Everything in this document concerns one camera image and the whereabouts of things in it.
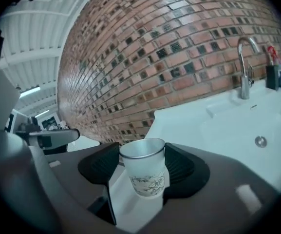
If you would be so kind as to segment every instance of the white sink basin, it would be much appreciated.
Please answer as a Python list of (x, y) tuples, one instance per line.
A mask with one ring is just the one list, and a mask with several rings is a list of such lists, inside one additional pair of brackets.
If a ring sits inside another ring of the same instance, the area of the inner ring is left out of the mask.
[[(257, 136), (266, 147), (255, 144)], [(281, 89), (267, 89), (264, 80), (249, 100), (236, 89), (156, 111), (152, 137), (234, 158), (281, 192)]]

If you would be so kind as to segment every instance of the chrome faucet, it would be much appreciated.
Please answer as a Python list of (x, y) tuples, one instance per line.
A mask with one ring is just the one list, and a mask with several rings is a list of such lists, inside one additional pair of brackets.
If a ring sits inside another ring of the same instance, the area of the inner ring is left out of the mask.
[(239, 55), (240, 66), (241, 66), (241, 98), (249, 99), (249, 82), (248, 82), (249, 77), (246, 75), (244, 60), (242, 55), (243, 42), (245, 41), (247, 41), (251, 45), (255, 54), (259, 52), (259, 47), (257, 46), (256, 42), (250, 37), (240, 37), (238, 40), (238, 55)]

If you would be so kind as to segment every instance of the white cup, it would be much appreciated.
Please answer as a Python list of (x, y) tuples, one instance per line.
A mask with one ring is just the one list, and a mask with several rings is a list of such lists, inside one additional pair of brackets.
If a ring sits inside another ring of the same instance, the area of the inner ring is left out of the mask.
[(165, 186), (165, 142), (147, 138), (125, 144), (120, 149), (124, 166), (137, 194), (156, 198)]

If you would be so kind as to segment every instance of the fluorescent light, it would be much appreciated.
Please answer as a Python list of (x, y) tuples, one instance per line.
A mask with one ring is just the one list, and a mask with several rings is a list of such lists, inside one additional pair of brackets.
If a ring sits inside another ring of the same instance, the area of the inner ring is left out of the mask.
[(45, 114), (47, 112), (49, 112), (49, 110), (46, 110), (45, 112), (38, 114), (36, 117), (39, 117), (39, 116), (41, 116), (41, 115), (43, 115), (43, 114)]
[(36, 88), (30, 89), (28, 91), (25, 91), (25, 92), (20, 94), (19, 98), (22, 98), (22, 97), (25, 97), (25, 96), (30, 95), (32, 93), (35, 93), (35, 92), (39, 91), (40, 89), (41, 89), (40, 87), (36, 87)]

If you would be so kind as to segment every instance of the ceiling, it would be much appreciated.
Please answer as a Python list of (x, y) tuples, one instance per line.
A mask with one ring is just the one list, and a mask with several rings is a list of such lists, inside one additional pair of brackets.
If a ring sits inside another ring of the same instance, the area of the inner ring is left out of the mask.
[(57, 77), (64, 44), (89, 0), (21, 0), (0, 17), (4, 38), (0, 69), (20, 92), (41, 89), (19, 99), (15, 109), (28, 116), (57, 111)]

